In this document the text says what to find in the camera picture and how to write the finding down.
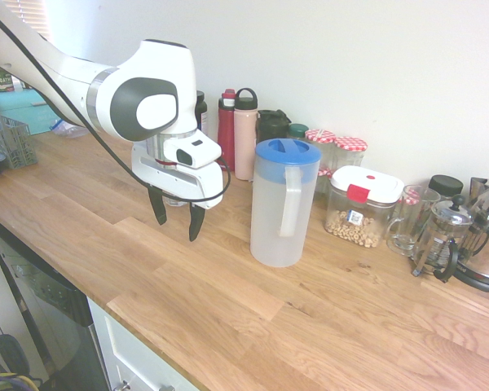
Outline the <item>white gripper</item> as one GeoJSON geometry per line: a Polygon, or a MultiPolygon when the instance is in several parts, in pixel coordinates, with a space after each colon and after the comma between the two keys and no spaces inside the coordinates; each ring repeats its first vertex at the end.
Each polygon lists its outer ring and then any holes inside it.
{"type": "MultiPolygon", "coordinates": [[[[167,221],[162,191],[168,195],[185,199],[186,202],[213,197],[223,190],[222,169],[216,162],[211,162],[199,169],[185,165],[174,165],[166,168],[147,154],[145,142],[134,143],[131,152],[132,171],[148,187],[148,196],[160,225],[167,221]]],[[[190,225],[189,240],[193,242],[200,233],[205,219],[205,209],[193,203],[189,204],[190,225]]]]}

